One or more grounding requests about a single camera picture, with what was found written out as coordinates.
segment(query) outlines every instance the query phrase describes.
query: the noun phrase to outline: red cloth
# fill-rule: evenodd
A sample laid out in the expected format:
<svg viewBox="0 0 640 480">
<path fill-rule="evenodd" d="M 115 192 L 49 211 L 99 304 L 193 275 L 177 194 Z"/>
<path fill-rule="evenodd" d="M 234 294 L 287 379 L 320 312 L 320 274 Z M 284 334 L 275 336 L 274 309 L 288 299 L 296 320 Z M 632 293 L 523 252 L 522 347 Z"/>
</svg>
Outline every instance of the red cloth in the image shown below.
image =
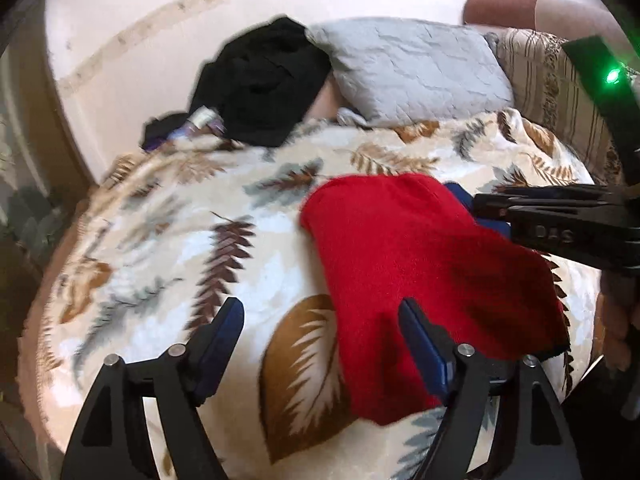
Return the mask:
<svg viewBox="0 0 640 480">
<path fill-rule="evenodd" d="M 391 424 L 438 403 L 398 327 L 404 297 L 457 343 L 491 358 L 568 343 L 542 257 L 476 224 L 433 178 L 336 178 L 309 197 L 301 223 L 318 247 L 351 409 L 360 417 Z"/>
</svg>

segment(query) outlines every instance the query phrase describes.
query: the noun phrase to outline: black garment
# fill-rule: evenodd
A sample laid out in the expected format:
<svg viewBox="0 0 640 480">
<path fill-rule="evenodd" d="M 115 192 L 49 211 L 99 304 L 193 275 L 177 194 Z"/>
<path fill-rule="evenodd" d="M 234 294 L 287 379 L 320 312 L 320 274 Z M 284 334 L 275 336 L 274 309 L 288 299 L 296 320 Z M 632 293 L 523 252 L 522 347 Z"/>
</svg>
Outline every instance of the black garment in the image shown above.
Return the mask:
<svg viewBox="0 0 640 480">
<path fill-rule="evenodd" d="M 305 27 L 282 17 L 225 45 L 200 73 L 190 114 L 215 108 L 225 137 L 280 146 L 313 104 L 331 63 L 309 43 Z"/>
<path fill-rule="evenodd" d="M 166 140 L 168 135 L 180 128 L 187 119 L 189 114 L 184 112 L 176 112 L 163 116 L 161 119 L 152 119 L 145 124 L 145 135 L 140 142 L 140 146 L 146 152 L 156 149 L 162 142 Z"/>
</svg>

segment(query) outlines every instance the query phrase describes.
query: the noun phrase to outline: blanket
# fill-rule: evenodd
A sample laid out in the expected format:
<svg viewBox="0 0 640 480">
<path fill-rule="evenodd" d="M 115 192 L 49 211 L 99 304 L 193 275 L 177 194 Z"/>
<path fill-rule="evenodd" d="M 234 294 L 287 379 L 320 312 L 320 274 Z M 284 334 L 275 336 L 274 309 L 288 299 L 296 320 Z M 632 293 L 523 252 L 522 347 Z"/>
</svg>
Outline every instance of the blanket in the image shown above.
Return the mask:
<svg viewBox="0 0 640 480">
<path fill-rule="evenodd" d="M 384 428 L 353 415 L 334 306 L 299 225 L 301 202 L 328 178 L 400 173 L 471 194 L 592 182 L 551 132 L 512 109 L 397 130 L 307 123 L 277 150 L 209 136 L 123 156 L 92 196 L 44 313 L 38 403 L 55 443 L 66 448 L 107 354 L 155 358 L 231 294 L 244 303 L 244 330 L 199 409 L 230 478 L 410 478 L 443 410 Z M 570 350 L 545 363 L 563 399 L 589 363 L 599 274 L 543 257 L 570 333 Z M 490 400 L 472 466 L 486 459 L 496 409 Z M 152 399 L 145 411 L 161 477 L 174 478 Z"/>
</svg>

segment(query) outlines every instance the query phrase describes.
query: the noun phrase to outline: green light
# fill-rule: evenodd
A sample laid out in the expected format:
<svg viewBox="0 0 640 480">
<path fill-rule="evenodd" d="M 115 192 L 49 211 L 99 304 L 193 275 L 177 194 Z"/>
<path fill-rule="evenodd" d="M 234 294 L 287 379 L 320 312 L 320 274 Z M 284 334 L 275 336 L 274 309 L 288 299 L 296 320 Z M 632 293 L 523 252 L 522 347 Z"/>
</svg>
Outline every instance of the green light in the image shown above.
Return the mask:
<svg viewBox="0 0 640 480">
<path fill-rule="evenodd" d="M 620 77 L 620 69 L 615 68 L 611 72 L 609 72 L 609 74 L 607 75 L 607 83 L 609 84 L 617 83 L 619 77 Z"/>
</svg>

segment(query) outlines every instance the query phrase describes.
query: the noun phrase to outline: white wall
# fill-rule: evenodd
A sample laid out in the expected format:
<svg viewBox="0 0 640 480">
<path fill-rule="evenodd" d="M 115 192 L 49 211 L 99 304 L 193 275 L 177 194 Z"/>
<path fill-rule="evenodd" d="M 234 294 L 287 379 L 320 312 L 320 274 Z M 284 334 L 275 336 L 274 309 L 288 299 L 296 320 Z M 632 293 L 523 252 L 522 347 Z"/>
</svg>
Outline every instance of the white wall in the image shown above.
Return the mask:
<svg viewBox="0 0 640 480">
<path fill-rule="evenodd" d="M 366 15 L 459 23 L 465 0 L 47 0 L 49 60 L 98 179 L 151 116 L 184 108 L 200 63 L 277 13 L 310 24 Z M 599 0 L 576 0 L 603 7 Z"/>
</svg>

